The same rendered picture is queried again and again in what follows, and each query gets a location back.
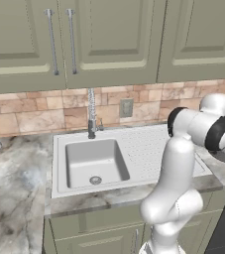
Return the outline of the grey wall socket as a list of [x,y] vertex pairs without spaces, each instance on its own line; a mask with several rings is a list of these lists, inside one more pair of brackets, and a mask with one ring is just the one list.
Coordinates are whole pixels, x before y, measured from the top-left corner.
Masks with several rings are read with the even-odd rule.
[[133,98],[125,98],[120,100],[120,117],[127,118],[133,115]]

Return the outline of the white sink with drainboard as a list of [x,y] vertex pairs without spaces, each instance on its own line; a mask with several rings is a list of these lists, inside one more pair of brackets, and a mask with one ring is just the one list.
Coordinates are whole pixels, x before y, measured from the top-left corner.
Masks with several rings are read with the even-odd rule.
[[165,124],[55,135],[52,197],[154,184],[168,139]]

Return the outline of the silver spring tap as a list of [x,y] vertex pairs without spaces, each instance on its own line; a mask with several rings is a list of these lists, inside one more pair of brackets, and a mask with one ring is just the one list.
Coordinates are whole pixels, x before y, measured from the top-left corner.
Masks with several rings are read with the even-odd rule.
[[103,123],[96,124],[96,107],[94,89],[88,89],[88,138],[94,139],[96,131],[103,131]]

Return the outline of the sage green drawer front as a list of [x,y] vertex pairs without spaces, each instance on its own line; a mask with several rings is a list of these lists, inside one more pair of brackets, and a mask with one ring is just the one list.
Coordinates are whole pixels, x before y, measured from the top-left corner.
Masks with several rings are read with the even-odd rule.
[[51,219],[56,239],[103,228],[142,222],[137,205],[84,212]]

